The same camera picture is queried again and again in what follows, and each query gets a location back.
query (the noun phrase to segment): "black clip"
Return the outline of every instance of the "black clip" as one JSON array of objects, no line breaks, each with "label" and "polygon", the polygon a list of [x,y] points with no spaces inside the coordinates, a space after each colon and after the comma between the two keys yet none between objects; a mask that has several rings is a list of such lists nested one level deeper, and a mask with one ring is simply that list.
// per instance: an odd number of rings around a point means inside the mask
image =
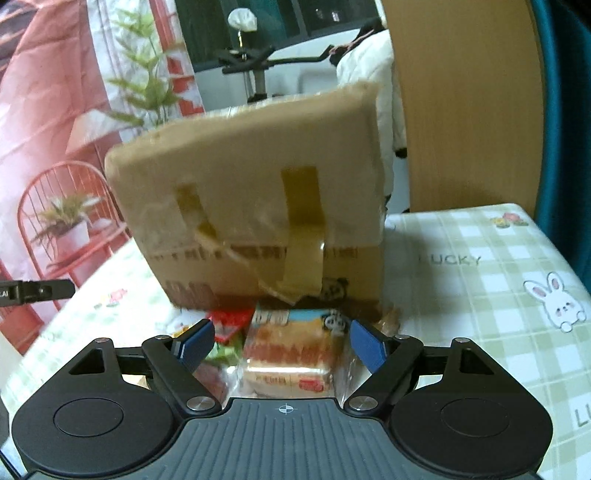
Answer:
[{"label": "black clip", "polygon": [[71,280],[3,281],[0,282],[0,307],[70,299],[75,292]]}]

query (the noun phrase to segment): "packaged bread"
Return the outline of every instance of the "packaged bread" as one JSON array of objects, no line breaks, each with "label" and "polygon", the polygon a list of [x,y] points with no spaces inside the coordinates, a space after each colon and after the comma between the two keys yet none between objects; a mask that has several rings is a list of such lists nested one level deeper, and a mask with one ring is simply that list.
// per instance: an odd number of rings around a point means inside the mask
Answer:
[{"label": "packaged bread", "polygon": [[336,310],[257,310],[243,351],[243,382],[258,397],[335,395],[346,319]]}]

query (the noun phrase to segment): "cardboard box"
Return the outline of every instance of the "cardboard box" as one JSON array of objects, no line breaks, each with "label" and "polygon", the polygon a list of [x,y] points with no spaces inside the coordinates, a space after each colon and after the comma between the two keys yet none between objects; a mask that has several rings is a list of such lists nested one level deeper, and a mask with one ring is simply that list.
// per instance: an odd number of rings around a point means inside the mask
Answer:
[{"label": "cardboard box", "polygon": [[[203,310],[254,307],[259,300],[273,305],[262,283],[285,280],[290,252],[303,245],[305,253],[316,242],[324,254],[311,250],[295,263],[303,276],[316,270],[322,289],[298,306],[345,301],[359,312],[375,311],[384,225],[375,95],[362,83],[215,112],[109,152],[105,171],[115,197],[173,303]],[[294,193],[298,184],[286,183],[285,172],[305,169],[314,181]],[[314,198],[320,213],[312,212]],[[200,242],[196,232],[220,248]]]}]

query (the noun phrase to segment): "exercise bike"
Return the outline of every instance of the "exercise bike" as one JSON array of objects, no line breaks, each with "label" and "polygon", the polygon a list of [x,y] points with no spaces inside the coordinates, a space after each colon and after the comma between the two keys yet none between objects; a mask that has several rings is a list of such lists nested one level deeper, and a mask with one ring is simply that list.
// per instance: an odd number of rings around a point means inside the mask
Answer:
[{"label": "exercise bike", "polygon": [[[276,51],[274,46],[267,48],[230,48],[218,52],[217,59],[222,66],[222,73],[230,75],[232,73],[243,73],[245,75],[246,94],[248,103],[260,102],[266,100],[267,85],[265,81],[265,72],[276,66],[290,63],[320,63],[330,56],[330,51],[334,48],[329,45],[318,57],[288,57],[284,59],[270,60],[269,57]],[[255,89],[252,90],[250,72],[255,78]]]}]

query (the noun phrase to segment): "table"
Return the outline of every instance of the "table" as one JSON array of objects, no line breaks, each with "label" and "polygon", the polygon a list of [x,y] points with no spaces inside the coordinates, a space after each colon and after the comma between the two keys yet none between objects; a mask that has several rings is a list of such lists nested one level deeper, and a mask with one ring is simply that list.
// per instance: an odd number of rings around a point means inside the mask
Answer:
[{"label": "table", "polygon": [[[547,276],[556,272],[591,316],[589,293],[550,241],[516,205],[391,215],[385,227],[384,293],[401,310],[401,333],[426,345],[447,346],[457,336],[480,344],[553,418],[542,477],[589,480],[591,320],[580,319],[564,332],[524,287],[535,281],[548,288]],[[120,301],[108,298],[122,289]],[[92,339],[107,336],[115,346],[137,346],[201,315],[181,313],[168,302],[131,240],[41,334],[2,398],[12,416]]]}]

